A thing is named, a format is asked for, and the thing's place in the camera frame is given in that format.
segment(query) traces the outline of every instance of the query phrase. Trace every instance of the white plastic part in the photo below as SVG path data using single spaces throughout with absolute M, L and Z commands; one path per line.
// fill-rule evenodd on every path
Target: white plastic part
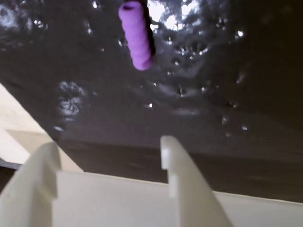
M 12 177 L 0 196 L 2 227 L 51 227 L 60 158 L 55 143 L 44 144 Z
M 163 137 L 161 150 L 169 185 L 65 172 L 56 145 L 46 144 L 0 195 L 1 227 L 231 227 L 216 198 L 236 227 L 301 226 L 301 204 L 214 196 L 175 138 Z
M 175 200 L 177 227 L 231 227 L 221 205 L 182 145 L 161 138 L 162 168 L 168 170 L 169 192 Z

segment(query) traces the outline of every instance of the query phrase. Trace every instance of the dark wet surface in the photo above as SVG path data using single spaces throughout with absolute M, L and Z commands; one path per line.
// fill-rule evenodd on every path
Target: dark wet surface
M 85 171 L 165 181 L 170 134 L 215 190 L 303 201 L 301 3 L 149 0 L 144 72 L 122 3 L 1 1 L 0 82 Z

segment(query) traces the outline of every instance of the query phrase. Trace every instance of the purple rubber grip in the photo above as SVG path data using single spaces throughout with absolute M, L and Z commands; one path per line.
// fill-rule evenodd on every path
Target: purple rubber grip
M 122 28 L 131 52 L 133 65 L 138 70 L 152 66 L 152 51 L 144 18 L 144 9 L 140 2 L 129 1 L 119 9 Z

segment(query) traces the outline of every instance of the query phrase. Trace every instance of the purple ribbed handle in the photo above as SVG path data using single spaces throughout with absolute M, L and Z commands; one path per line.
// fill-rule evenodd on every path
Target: purple ribbed handle
M 152 52 L 143 6 L 138 1 L 126 2 L 119 9 L 119 17 L 122 21 L 133 65 L 138 70 L 148 69 L 152 66 Z

